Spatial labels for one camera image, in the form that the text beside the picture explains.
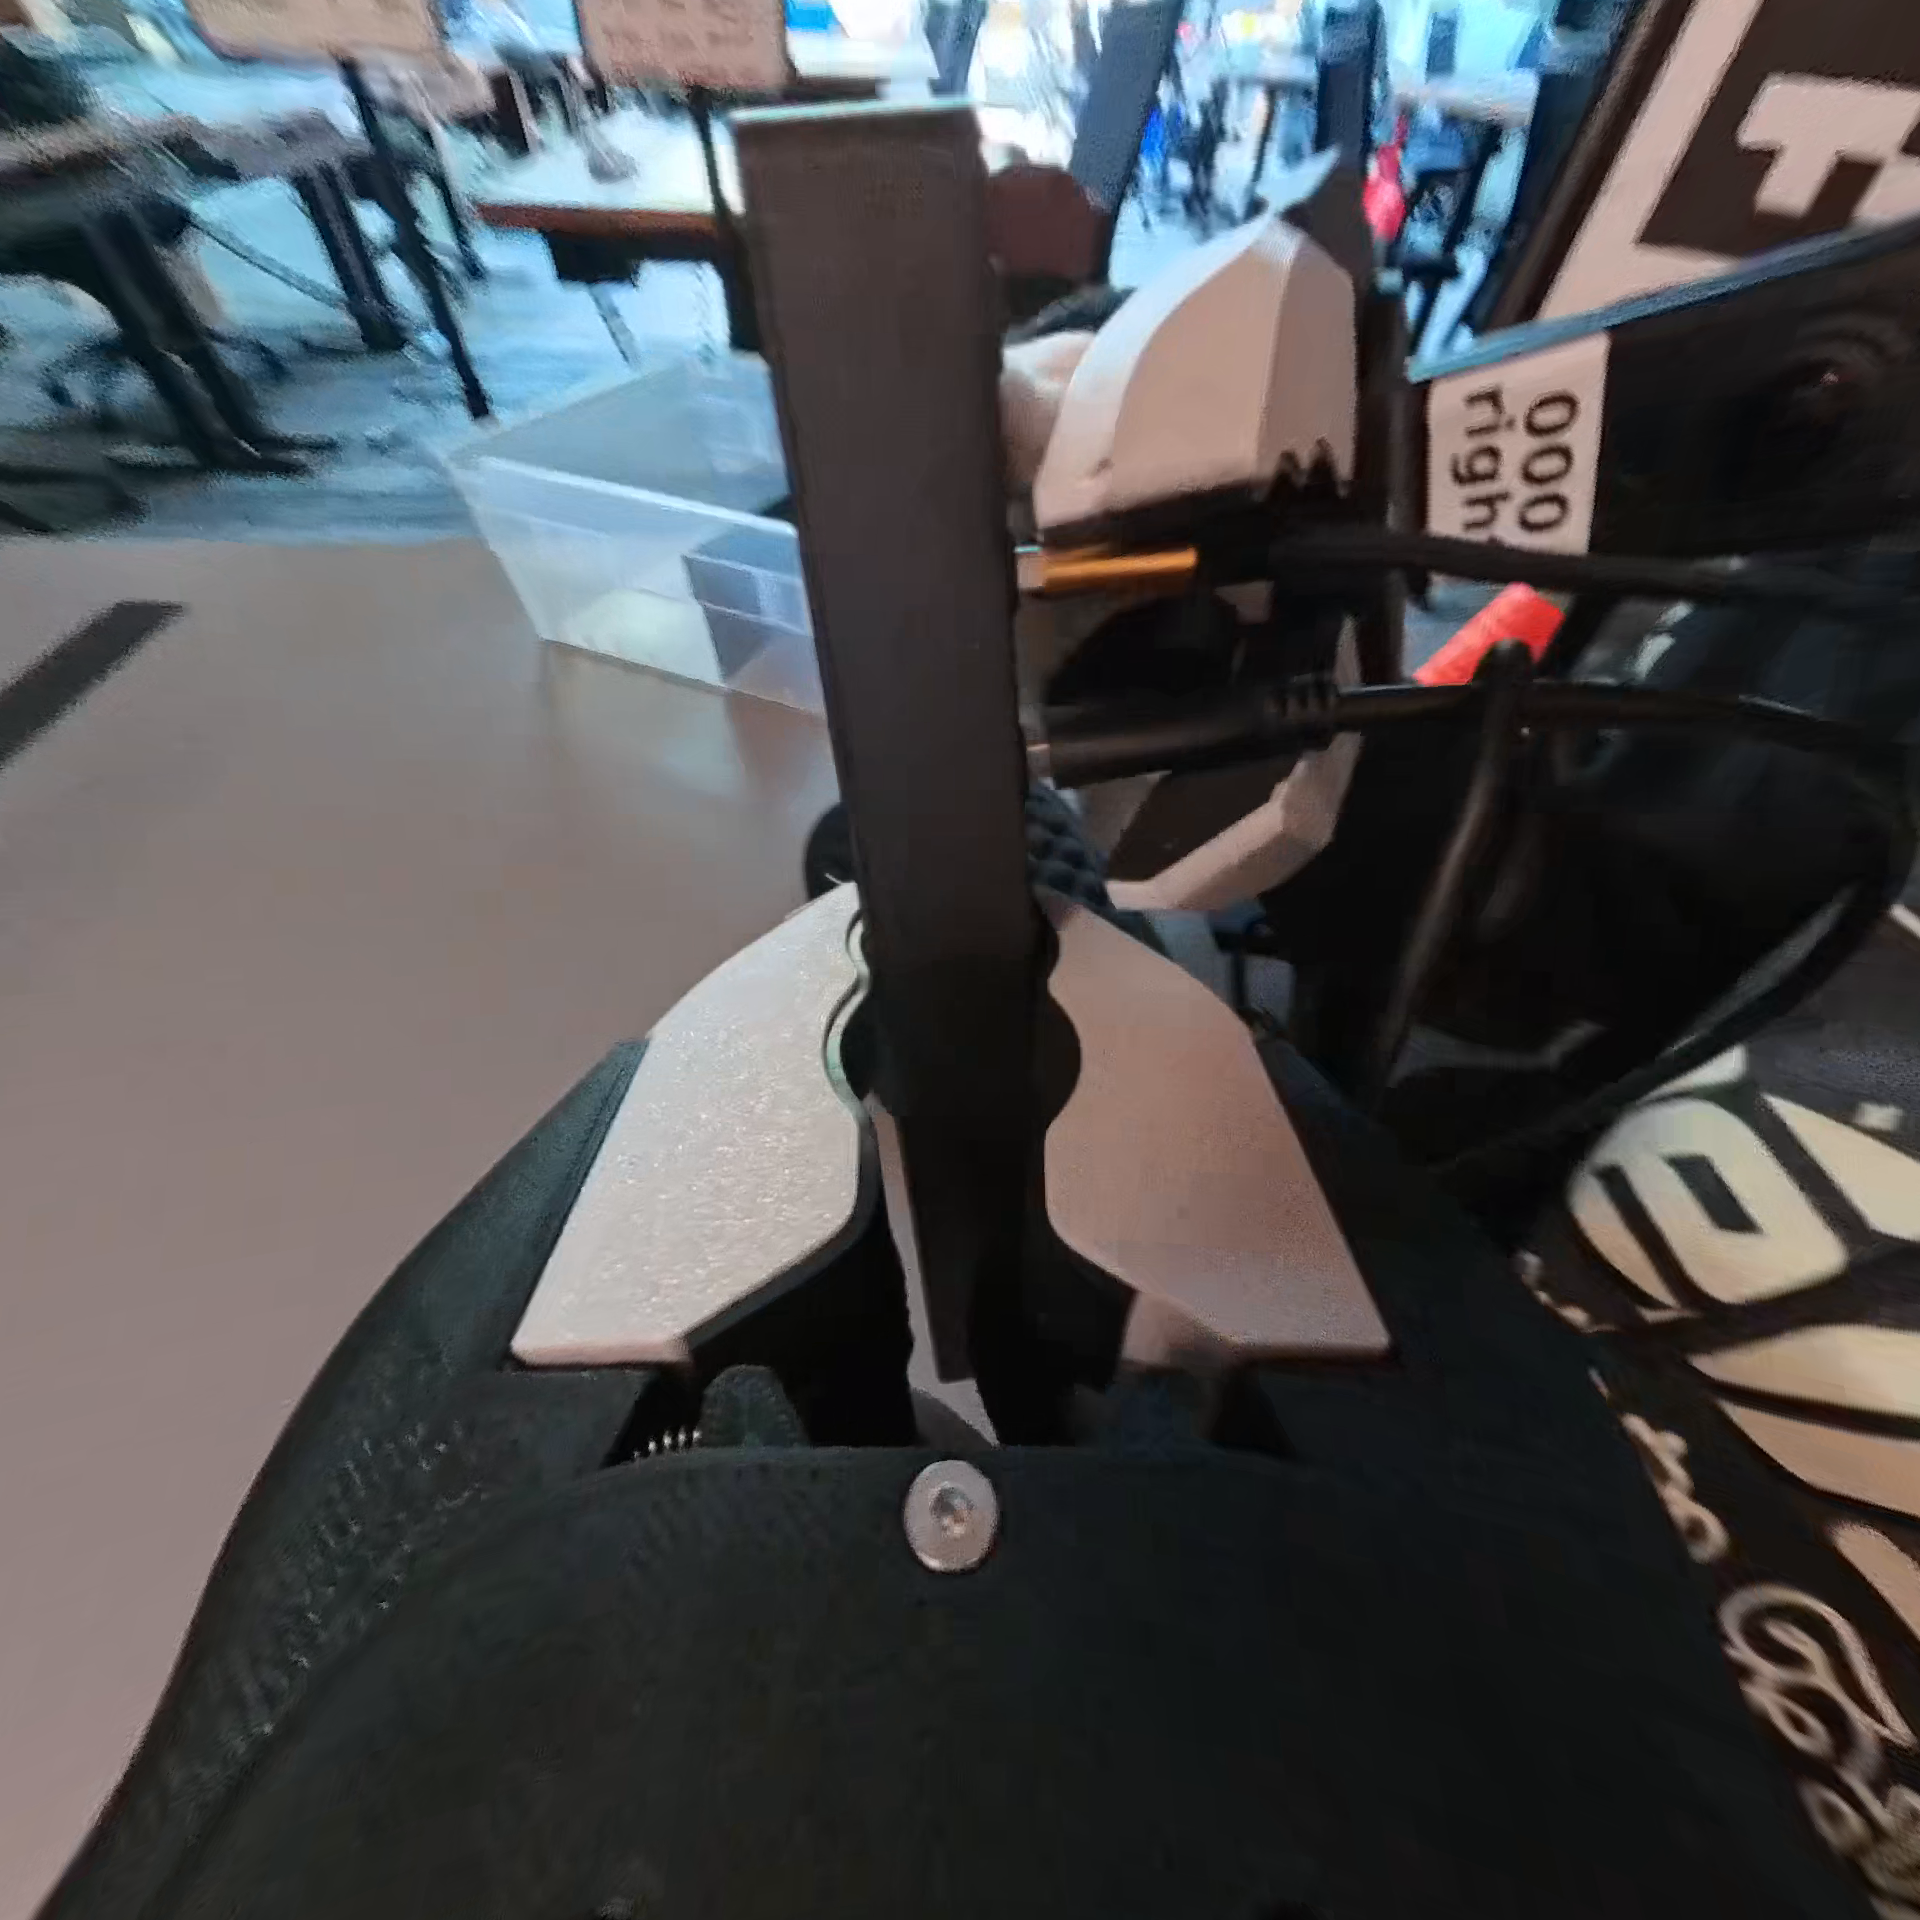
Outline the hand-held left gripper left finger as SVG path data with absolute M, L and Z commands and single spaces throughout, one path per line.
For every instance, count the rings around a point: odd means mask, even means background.
M 858 890 L 795 911 L 652 1030 L 513 1335 L 521 1365 L 691 1365 L 844 1241 L 869 1125 L 831 1061 Z

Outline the person's printed black clothing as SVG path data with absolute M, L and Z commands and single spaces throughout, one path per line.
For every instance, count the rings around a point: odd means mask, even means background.
M 1631 1107 L 1530 1231 L 1793 1800 L 1918 1915 L 1916 887 L 1811 1002 Z

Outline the black legged desk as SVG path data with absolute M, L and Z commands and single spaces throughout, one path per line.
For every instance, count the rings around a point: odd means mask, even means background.
M 486 397 L 451 290 L 483 277 L 460 202 L 439 162 L 407 167 L 380 112 L 349 134 L 322 110 L 211 125 L 164 112 L 92 112 L 54 128 L 5 130 L 5 282 L 43 282 L 102 310 L 115 345 L 146 382 L 182 457 L 206 474 L 305 474 L 326 440 L 276 430 L 227 357 L 228 337 L 201 313 L 175 255 L 213 239 L 196 194 L 275 184 L 318 237 L 353 331 L 372 354 L 414 349 L 378 265 L 364 207 L 381 211 L 390 253 L 463 384 L 471 416 Z

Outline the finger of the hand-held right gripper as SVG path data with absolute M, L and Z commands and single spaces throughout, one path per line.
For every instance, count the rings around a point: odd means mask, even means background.
M 1356 282 L 1279 215 L 1134 290 L 1067 376 L 1030 480 L 1045 544 L 1095 544 L 1278 487 L 1348 491 Z
M 1266 801 L 1141 881 L 1109 879 L 1118 911 L 1214 914 L 1247 905 L 1297 879 L 1332 841 L 1354 784 L 1357 744 L 1300 758 Z

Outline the framed tag sign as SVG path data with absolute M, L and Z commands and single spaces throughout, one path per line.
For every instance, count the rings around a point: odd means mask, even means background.
M 1558 5 L 1483 337 L 1918 211 L 1916 3 Z

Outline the black usb hub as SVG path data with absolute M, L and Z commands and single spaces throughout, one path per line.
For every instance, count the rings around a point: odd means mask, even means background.
M 933 1359 L 1010 1437 L 1039 914 L 987 170 L 937 104 L 742 112 L 734 152 Z

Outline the clear plastic bin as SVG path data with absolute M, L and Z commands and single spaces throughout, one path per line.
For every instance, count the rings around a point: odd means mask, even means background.
M 665 352 L 443 450 L 534 633 L 662 680 L 825 715 L 773 377 Z

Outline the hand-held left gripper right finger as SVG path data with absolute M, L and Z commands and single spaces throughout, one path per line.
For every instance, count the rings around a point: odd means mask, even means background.
M 1122 1365 L 1379 1361 L 1390 1333 L 1258 1045 L 1164 954 L 1046 904 L 1077 1077 L 1046 1223 L 1127 1294 Z

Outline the blurred sign board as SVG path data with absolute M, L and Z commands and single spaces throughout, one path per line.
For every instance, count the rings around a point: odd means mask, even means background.
M 434 3 L 186 3 L 207 47 L 234 59 L 319 63 L 422 59 L 446 50 Z
M 577 3 L 602 81 L 643 89 L 779 95 L 794 81 L 782 3 Z

